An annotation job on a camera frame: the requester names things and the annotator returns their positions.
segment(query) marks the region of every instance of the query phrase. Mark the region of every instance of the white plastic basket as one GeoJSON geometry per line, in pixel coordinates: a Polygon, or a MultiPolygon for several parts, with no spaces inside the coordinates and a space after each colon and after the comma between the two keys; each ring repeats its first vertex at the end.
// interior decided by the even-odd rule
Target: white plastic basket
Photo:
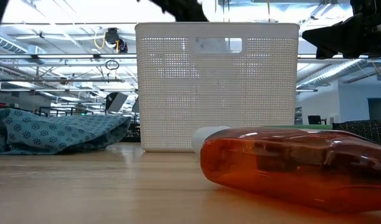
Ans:
{"type": "Polygon", "coordinates": [[[294,124],[296,24],[144,23],[136,30],[145,151],[192,151],[204,126],[294,124]],[[231,53],[225,38],[240,38],[231,53]]]}

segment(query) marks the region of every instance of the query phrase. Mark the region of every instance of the wooden table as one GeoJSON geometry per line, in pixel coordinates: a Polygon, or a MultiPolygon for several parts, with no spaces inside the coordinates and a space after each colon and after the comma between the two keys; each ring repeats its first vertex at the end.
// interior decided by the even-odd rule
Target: wooden table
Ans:
{"type": "Polygon", "coordinates": [[[331,215],[209,182],[195,154],[139,144],[69,156],[0,156],[0,223],[381,223],[331,215]]]}

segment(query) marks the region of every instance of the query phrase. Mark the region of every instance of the orange plastic bottle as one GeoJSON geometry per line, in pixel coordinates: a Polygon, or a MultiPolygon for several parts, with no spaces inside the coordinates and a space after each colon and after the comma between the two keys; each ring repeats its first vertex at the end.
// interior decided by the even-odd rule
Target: orange plastic bottle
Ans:
{"type": "Polygon", "coordinates": [[[342,131],[223,129],[205,139],[206,178],[330,212],[381,210],[381,145],[342,131]]]}

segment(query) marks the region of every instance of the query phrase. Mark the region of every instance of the bottle cap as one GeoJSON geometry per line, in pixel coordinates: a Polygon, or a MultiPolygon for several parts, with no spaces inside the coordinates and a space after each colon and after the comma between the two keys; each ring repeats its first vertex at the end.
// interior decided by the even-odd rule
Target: bottle cap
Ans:
{"type": "Polygon", "coordinates": [[[196,130],[192,136],[192,148],[195,151],[195,153],[200,156],[200,151],[202,150],[204,141],[210,135],[228,128],[229,127],[227,126],[210,126],[199,128],[198,130],[196,130]]]}

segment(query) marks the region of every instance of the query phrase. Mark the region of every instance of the blue patterned cloth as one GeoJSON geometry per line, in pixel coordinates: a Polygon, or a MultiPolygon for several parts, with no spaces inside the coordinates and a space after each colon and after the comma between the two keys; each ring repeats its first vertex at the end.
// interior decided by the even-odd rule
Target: blue patterned cloth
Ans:
{"type": "Polygon", "coordinates": [[[32,113],[0,110],[0,154],[51,155],[105,148],[122,140],[130,118],[63,116],[43,118],[32,113]]]}

